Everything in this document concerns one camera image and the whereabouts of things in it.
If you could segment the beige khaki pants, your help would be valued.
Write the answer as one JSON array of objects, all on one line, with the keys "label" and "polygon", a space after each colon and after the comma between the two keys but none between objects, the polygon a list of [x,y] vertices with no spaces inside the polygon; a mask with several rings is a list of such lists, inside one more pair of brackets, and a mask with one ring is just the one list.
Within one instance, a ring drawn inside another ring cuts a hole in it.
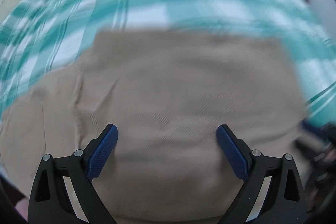
[{"label": "beige khaki pants", "polygon": [[215,223],[242,183],[215,140],[227,124],[264,155],[293,155],[305,116],[288,56],[273,38],[102,31],[2,116],[1,162],[29,195],[46,153],[68,156],[108,124],[116,150],[93,184],[120,223]]}]

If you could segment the teal white plaid bedsheet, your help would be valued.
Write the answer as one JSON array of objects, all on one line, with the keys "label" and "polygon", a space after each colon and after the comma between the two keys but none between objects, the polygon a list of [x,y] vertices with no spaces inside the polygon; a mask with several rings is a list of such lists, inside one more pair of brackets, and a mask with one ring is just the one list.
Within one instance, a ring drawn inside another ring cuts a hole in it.
[{"label": "teal white plaid bedsheet", "polygon": [[274,36],[291,56],[310,120],[335,121],[335,42],[305,0],[21,0],[1,24],[1,110],[75,61],[103,27]]}]

